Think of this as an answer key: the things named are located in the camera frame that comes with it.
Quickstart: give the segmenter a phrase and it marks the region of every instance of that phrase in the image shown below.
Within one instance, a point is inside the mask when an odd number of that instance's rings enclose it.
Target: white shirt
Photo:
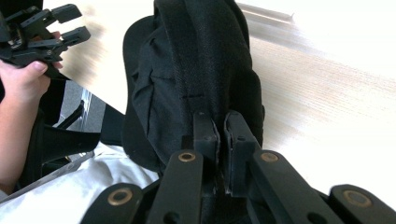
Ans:
[[[122,147],[99,143],[93,153],[81,165],[71,163],[33,184],[38,187],[10,195],[16,198],[0,203],[0,223],[79,223],[107,187],[131,183],[143,189],[158,179],[132,162]]]

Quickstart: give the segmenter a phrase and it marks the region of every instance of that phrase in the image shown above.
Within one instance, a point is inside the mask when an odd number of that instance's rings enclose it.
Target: hand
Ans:
[[[23,68],[0,60],[0,79],[5,88],[5,99],[17,104],[38,103],[47,91],[50,79],[44,76],[48,66],[33,62]]]

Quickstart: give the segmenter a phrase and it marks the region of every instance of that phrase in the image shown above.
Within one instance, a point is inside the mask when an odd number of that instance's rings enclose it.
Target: person's arm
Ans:
[[[0,103],[0,189],[8,194],[23,170],[39,101],[50,84],[43,76],[47,68],[40,62],[16,68],[0,60],[5,88]]]

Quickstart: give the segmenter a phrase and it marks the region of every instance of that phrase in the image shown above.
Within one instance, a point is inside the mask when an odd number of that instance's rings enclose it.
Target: metal grommet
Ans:
[[[128,188],[116,189],[108,195],[107,201],[113,206],[118,206],[128,203],[132,196],[132,191]]]
[[[178,155],[178,159],[180,161],[193,161],[195,160],[195,155],[190,152],[183,152],[180,155]]]
[[[273,161],[278,161],[279,157],[271,152],[264,152],[262,153],[262,160],[273,162]]]
[[[366,195],[355,190],[347,189],[343,192],[343,195],[349,203],[358,207],[370,207],[373,205],[372,201]]]

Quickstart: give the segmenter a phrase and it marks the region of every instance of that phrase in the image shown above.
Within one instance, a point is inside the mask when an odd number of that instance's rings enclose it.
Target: black backpack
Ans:
[[[261,83],[252,70],[248,26],[234,0],[155,0],[154,15],[127,31],[128,106],[122,145],[131,160],[162,172],[192,135],[196,111],[219,130],[242,114],[262,144]]]

